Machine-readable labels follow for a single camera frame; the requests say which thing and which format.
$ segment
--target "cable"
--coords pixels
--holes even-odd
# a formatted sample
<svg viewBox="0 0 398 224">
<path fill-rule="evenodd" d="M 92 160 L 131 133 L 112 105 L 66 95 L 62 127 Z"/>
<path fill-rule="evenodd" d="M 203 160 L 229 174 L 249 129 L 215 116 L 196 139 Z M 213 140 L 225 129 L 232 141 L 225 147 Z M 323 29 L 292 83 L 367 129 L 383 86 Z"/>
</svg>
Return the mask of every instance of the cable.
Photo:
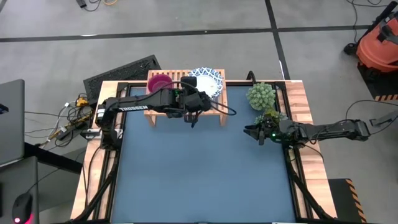
<svg viewBox="0 0 398 224">
<path fill-rule="evenodd" d="M 379 132 L 384 131 L 386 128 L 388 128 L 396 119 L 398 118 L 398 116 L 396 116 L 386 127 L 382 128 L 381 130 L 376 131 L 375 133 L 370 133 L 371 135 L 373 134 L 377 134 Z"/>
<path fill-rule="evenodd" d="M 225 115 L 228 115 L 228 116 L 234 116 L 234 115 L 236 115 L 236 110 L 230 108 L 229 106 L 225 106 L 225 105 L 223 105 L 223 104 L 221 104 L 221 103 L 219 103 L 219 102 L 213 101 L 213 100 L 210 100 L 210 102 L 212 102 L 212 103 L 214 103 L 214 104 L 216 104 L 216 105 L 219 105 L 219 106 L 223 106 L 223 107 L 225 107 L 225 108 L 231 110 L 233 113 L 225 113 L 224 111 L 221 111 L 221 110 L 219 110 L 217 107 L 211 105 L 211 107 L 212 107 L 214 110 L 217 110 L 218 112 L 220 112 L 220 113 L 222 113 L 222 114 L 225 114 Z"/>
<path fill-rule="evenodd" d="M 87 186 L 87 183 L 86 183 L 86 171 L 85 171 L 84 161 L 83 161 L 82 170 L 83 170 L 83 180 L 84 180 L 84 184 L 85 184 L 85 193 L 86 193 L 86 199 L 85 199 L 85 208 L 86 208 L 87 205 L 88 205 L 88 197 L 87 197 L 87 195 L 88 195 L 88 186 Z"/>
<path fill-rule="evenodd" d="M 58 144 L 57 141 L 59 141 L 59 140 L 56 139 L 55 142 L 54 142 L 55 146 L 57 146 L 57 147 L 66 147 L 67 145 L 69 145 L 72 142 L 72 140 L 76 137 L 76 136 L 73 135 L 73 132 L 74 131 L 70 132 L 70 139 L 67 142 L 63 142 L 61 144 Z"/>
<path fill-rule="evenodd" d="M 87 11 L 87 12 L 94 12 L 95 10 L 97 10 L 98 8 L 99 8 L 99 6 L 100 6 L 100 3 L 101 3 L 101 0 L 96 0 L 96 1 L 91 1 L 91 0 L 88 0 L 90 3 L 92 3 L 92 4 L 95 4 L 95 3 L 97 3 L 98 2 L 98 4 L 97 4 L 97 6 L 94 8 L 94 9 L 87 9 L 87 6 L 86 7 L 84 7 L 84 9 Z"/>
<path fill-rule="evenodd" d="M 76 101 L 71 101 L 71 102 L 65 103 L 65 105 L 62 107 L 62 109 L 61 109 L 60 112 L 58 113 L 58 120 L 57 120 L 57 122 L 55 122 L 54 128 L 53 128 L 53 130 L 49 133 L 49 136 L 47 137 L 46 141 L 50 141 L 49 137 L 50 137 L 51 135 L 53 135 L 54 132 L 57 131 L 57 129 L 58 129 L 58 127 L 59 127 L 59 124 L 60 124 L 60 120 L 61 120 L 61 117 L 60 117 L 60 116 L 63 115 L 63 113 L 65 112 L 65 110 L 67 110 L 67 108 L 69 107 L 70 103 L 73 103 L 73 102 L 76 103 Z"/>
<path fill-rule="evenodd" d="M 75 161 L 77 161 L 77 159 L 79 158 L 79 156 L 82 155 L 84 152 L 85 152 L 85 151 L 79 153 L 79 155 L 76 156 Z M 49 175 L 55 173 L 55 172 L 58 171 L 58 170 L 60 170 L 60 168 L 58 168 L 58 169 L 56 169 L 56 170 L 50 172 L 49 174 L 45 175 L 45 176 L 42 177 L 42 178 L 40 178 L 38 181 L 36 181 L 36 183 L 35 183 L 34 185 L 32 185 L 31 187 L 29 187 L 29 189 L 26 191 L 26 193 L 29 192 L 29 191 L 32 189 L 32 187 L 36 186 L 36 185 L 37 185 L 40 181 L 42 181 L 44 178 L 48 177 Z"/>
<path fill-rule="evenodd" d="M 373 5 L 373 6 L 377 6 L 378 4 L 381 3 L 381 0 L 379 0 L 378 3 L 373 3 L 371 0 L 368 0 L 368 3 L 370 3 L 370 4 Z"/>
<path fill-rule="evenodd" d="M 382 104 L 385 104 L 385 105 L 398 106 L 397 104 L 394 104 L 394 103 L 387 103 L 387 102 L 381 102 L 381 101 L 374 101 L 374 100 L 358 100 L 358 101 L 355 101 L 354 103 L 352 103 L 352 104 L 348 107 L 348 109 L 347 109 L 347 111 L 346 111 L 346 116 L 345 116 L 346 119 L 347 119 L 347 117 L 348 117 L 348 111 L 349 111 L 355 104 L 360 103 L 360 102 L 382 103 Z M 382 128 L 381 130 L 376 131 L 375 133 L 370 133 L 370 135 L 377 134 L 377 133 L 380 133 L 381 131 L 385 130 L 385 129 L 388 128 L 397 118 L 398 118 L 398 117 L 395 117 L 386 127 Z"/>
<path fill-rule="evenodd" d="M 53 128 L 44 128 L 44 129 L 38 129 L 38 130 L 33 130 L 33 131 L 27 131 L 25 134 L 30 134 L 34 132 L 39 132 L 39 131 L 48 131 L 48 130 L 53 130 Z"/>
<path fill-rule="evenodd" d="M 93 156 L 92 156 L 91 159 L 90 159 L 90 164 L 88 165 L 86 201 L 88 201 L 88 188 L 90 187 L 90 172 L 91 172 L 91 165 L 92 165 L 92 163 L 93 163 L 93 161 L 94 161 L 95 155 L 96 155 L 97 152 L 100 150 L 100 147 L 101 147 L 101 146 L 98 146 L 98 148 L 95 150 Z"/>
<path fill-rule="evenodd" d="M 346 111 L 346 117 L 345 117 L 345 119 L 347 119 L 347 117 L 348 117 L 348 111 L 349 111 L 349 109 L 351 109 L 355 104 L 360 103 L 360 102 L 382 103 L 382 104 L 385 104 L 385 105 L 398 106 L 397 104 L 394 104 L 394 103 L 387 103 L 387 102 L 381 102 L 381 101 L 374 101 L 374 100 L 358 100 L 358 101 L 355 101 L 354 103 L 352 103 L 352 104 L 348 107 L 348 109 L 347 109 L 347 111 Z"/>
<path fill-rule="evenodd" d="M 324 158 L 323 158 L 323 155 L 322 155 L 322 153 L 321 153 L 320 151 L 318 151 L 318 150 L 314 149 L 313 147 L 308 146 L 308 145 L 306 145 L 306 144 L 304 144 L 304 143 L 300 143 L 300 144 L 301 144 L 302 146 L 304 146 L 304 147 L 309 147 L 310 149 L 312 149 L 312 150 L 314 150 L 315 152 L 317 152 L 317 153 L 319 154 L 319 156 L 321 156 L 322 161 L 323 161 L 323 162 L 325 161 Z"/>
<path fill-rule="evenodd" d="M 358 12 L 357 12 L 355 6 L 362 6 L 362 7 L 386 7 L 387 5 L 379 5 L 379 4 L 381 3 L 381 0 L 379 0 L 379 2 L 377 2 L 377 3 L 373 3 L 373 2 L 371 2 L 370 0 L 368 0 L 368 3 L 370 3 L 370 5 L 356 4 L 356 3 L 354 3 L 354 1 L 355 1 L 355 0 L 352 0 L 352 1 L 346 0 L 346 2 L 350 3 L 350 4 L 353 6 L 353 9 L 354 9 L 354 12 L 355 12 L 355 22 L 354 22 L 354 25 L 353 25 L 353 30 L 354 30 L 354 33 L 355 33 L 354 42 L 355 42 L 355 44 L 357 44 L 358 42 L 356 41 L 356 37 L 357 37 L 358 33 L 357 33 L 357 31 L 356 31 L 356 23 L 358 22 Z"/>
<path fill-rule="evenodd" d="M 25 113 L 30 113 L 30 114 L 39 114 L 39 115 L 49 115 L 49 116 L 56 116 L 58 117 L 57 114 L 52 114 L 52 113 L 41 113 L 41 112 L 32 112 L 32 111 L 25 111 Z"/>
</svg>

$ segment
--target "magenta bowl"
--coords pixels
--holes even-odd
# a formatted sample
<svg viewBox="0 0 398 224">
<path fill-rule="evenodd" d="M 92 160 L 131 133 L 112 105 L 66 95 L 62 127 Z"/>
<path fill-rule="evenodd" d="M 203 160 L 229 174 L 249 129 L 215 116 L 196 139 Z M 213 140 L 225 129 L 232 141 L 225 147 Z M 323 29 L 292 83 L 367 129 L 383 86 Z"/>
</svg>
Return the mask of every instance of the magenta bowl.
<svg viewBox="0 0 398 224">
<path fill-rule="evenodd" d="M 164 85 L 173 82 L 173 80 L 165 74 L 154 75 L 148 81 L 148 90 L 153 93 L 157 91 L 159 88 L 162 88 Z M 163 88 L 173 88 L 173 84 L 169 84 Z"/>
</svg>

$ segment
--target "blue and white plate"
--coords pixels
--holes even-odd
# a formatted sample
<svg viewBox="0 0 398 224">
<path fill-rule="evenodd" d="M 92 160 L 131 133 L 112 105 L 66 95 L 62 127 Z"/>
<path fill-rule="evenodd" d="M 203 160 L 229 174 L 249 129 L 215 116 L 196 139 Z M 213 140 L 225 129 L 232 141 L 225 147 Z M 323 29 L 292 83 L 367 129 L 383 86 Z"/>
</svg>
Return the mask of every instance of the blue and white plate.
<svg viewBox="0 0 398 224">
<path fill-rule="evenodd" d="M 197 89 L 204 91 L 210 98 L 216 98 L 223 90 L 223 77 L 212 68 L 196 68 L 188 76 L 197 78 Z"/>
</svg>

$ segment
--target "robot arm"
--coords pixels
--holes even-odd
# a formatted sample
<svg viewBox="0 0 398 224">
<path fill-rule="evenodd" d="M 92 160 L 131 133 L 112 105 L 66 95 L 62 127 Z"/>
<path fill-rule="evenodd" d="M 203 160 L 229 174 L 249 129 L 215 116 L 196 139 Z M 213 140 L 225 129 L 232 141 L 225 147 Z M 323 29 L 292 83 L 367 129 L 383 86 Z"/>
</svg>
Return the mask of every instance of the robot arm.
<svg viewBox="0 0 398 224">
<path fill-rule="evenodd" d="M 245 126 L 244 132 L 259 141 L 260 145 L 264 144 L 266 138 L 294 146 L 334 138 L 366 141 L 370 136 L 366 123 L 361 120 L 347 119 L 334 124 L 312 125 L 291 120 L 278 122 L 271 116 L 265 116 L 261 124 Z"/>
<path fill-rule="evenodd" d="M 118 141 L 113 128 L 116 114 L 120 112 L 154 110 L 165 113 L 168 118 L 184 116 L 184 121 L 194 127 L 199 114 L 211 108 L 211 100 L 205 92 L 199 92 L 195 88 L 196 77 L 183 77 L 181 82 L 174 83 L 181 83 L 183 88 L 161 88 L 142 96 L 111 97 L 98 105 L 95 123 L 102 130 L 101 147 L 110 150 L 120 149 L 121 141 Z"/>
</svg>

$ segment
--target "orange vacuum cleaner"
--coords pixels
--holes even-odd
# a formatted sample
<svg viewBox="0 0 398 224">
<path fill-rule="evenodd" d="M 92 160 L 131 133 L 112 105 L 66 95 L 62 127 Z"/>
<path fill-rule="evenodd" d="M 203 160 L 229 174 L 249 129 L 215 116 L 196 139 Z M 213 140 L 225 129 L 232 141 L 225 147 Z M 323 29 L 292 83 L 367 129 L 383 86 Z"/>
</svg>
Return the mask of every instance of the orange vacuum cleaner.
<svg viewBox="0 0 398 224">
<path fill-rule="evenodd" d="M 390 2 L 358 43 L 344 48 L 346 54 L 358 56 L 358 69 L 365 81 L 398 75 L 398 12 L 393 12 L 396 6 L 397 2 Z"/>
</svg>

